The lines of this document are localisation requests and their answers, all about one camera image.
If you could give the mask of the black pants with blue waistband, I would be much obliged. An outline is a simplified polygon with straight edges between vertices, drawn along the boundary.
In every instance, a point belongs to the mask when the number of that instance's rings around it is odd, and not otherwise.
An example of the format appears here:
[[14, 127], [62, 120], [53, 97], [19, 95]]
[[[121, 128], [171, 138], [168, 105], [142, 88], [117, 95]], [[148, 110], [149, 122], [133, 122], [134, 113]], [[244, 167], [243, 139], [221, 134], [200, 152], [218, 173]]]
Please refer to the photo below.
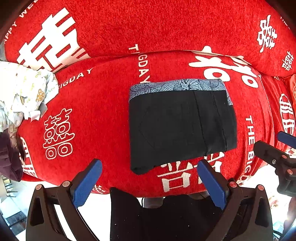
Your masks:
[[129, 133], [130, 168], [138, 175], [237, 147], [234, 107], [220, 79], [133, 85]]

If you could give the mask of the dark purple cloth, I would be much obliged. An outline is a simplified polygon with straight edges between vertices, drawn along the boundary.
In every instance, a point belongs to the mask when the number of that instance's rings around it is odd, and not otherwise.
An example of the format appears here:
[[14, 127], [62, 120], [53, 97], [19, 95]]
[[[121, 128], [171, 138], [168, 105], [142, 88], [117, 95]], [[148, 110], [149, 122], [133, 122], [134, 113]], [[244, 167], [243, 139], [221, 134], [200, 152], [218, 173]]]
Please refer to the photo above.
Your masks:
[[19, 151], [11, 145], [8, 129], [1, 133], [1, 175], [20, 182], [23, 177], [23, 168], [19, 158]]

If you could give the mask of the red wedding bed quilt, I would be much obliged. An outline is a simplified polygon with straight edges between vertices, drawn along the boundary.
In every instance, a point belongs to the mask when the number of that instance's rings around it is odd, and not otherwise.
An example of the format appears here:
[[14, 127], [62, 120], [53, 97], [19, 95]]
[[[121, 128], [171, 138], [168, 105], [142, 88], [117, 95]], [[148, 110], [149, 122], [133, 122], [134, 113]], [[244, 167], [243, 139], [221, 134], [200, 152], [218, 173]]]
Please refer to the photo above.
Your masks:
[[[257, 141], [286, 151], [278, 132], [295, 134], [290, 79], [265, 75], [235, 57], [170, 51], [92, 58], [59, 71], [57, 79], [59, 93], [44, 116], [24, 121], [18, 129], [27, 153], [24, 181], [59, 185], [99, 159], [102, 175], [95, 193], [107, 194], [115, 187], [137, 197], [192, 194], [205, 189], [197, 173], [201, 159], [242, 183], [264, 165], [253, 151]], [[237, 147], [135, 174], [130, 168], [130, 88], [180, 79], [223, 81], [236, 116]]]

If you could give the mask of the white floral cloth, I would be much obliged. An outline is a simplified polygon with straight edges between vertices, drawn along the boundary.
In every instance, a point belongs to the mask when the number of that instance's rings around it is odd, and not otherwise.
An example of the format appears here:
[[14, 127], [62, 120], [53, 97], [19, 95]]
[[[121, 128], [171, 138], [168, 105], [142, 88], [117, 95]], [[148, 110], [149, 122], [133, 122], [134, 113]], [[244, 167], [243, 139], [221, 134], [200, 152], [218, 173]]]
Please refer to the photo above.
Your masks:
[[38, 121], [58, 93], [54, 73], [1, 61], [1, 132], [10, 125], [19, 127], [23, 120]]

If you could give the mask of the red wedding pillow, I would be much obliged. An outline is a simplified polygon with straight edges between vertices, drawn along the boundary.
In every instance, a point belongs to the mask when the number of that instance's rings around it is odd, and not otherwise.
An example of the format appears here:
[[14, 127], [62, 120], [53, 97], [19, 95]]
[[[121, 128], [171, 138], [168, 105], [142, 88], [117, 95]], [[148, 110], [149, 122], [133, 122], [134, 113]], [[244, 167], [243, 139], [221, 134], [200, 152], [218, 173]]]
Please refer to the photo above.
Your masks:
[[160, 51], [242, 57], [295, 74], [295, 36], [266, 1], [22, 1], [1, 31], [6, 58], [57, 71], [76, 61]]

